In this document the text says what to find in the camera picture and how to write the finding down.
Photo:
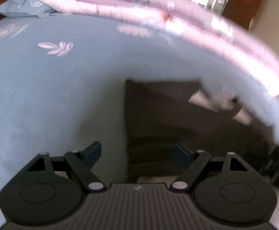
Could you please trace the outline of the white and grey raglan shirt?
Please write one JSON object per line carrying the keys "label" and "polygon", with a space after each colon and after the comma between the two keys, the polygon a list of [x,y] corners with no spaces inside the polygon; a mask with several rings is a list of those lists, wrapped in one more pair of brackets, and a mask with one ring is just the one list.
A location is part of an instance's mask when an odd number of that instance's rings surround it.
{"label": "white and grey raglan shirt", "polygon": [[176,176],[183,169],[173,158],[173,146],[204,150],[223,157],[235,152],[255,170],[268,162],[276,145],[273,129],[238,100],[220,108],[206,97],[200,82],[125,82],[124,122],[128,137],[128,181],[141,177]]}

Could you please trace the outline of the light blue floral bed sheet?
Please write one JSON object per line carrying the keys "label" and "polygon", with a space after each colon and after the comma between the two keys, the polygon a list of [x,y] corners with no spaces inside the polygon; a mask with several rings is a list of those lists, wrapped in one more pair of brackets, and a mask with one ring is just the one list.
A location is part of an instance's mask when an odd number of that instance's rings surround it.
{"label": "light blue floral bed sheet", "polygon": [[[279,100],[224,58],[153,28],[83,15],[0,20],[0,190],[34,156],[102,143],[94,173],[126,179],[124,82],[200,80],[229,92],[279,144]],[[5,219],[0,210],[0,226]]]}

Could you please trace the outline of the pink floral folded quilt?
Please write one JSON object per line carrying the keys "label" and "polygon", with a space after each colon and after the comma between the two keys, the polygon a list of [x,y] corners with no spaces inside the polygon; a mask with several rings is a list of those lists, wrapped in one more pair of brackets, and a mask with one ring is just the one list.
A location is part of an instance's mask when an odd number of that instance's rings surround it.
{"label": "pink floral folded quilt", "polygon": [[38,0],[65,14],[147,25],[208,49],[279,95],[279,56],[234,22],[188,0]]}

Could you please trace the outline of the blue grey pillow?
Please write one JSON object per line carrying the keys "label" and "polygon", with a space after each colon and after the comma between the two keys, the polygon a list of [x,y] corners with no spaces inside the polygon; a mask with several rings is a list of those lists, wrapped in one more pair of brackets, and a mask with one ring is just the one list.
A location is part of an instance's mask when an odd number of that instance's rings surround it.
{"label": "blue grey pillow", "polygon": [[0,14],[11,18],[44,18],[56,13],[57,11],[39,0],[7,0],[0,5]]}

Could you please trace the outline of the brown wooden headboard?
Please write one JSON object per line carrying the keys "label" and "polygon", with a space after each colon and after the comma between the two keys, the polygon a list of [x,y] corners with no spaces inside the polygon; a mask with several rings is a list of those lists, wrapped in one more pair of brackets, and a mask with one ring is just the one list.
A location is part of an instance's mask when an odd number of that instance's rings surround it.
{"label": "brown wooden headboard", "polygon": [[222,15],[250,31],[263,3],[264,0],[228,0]]}

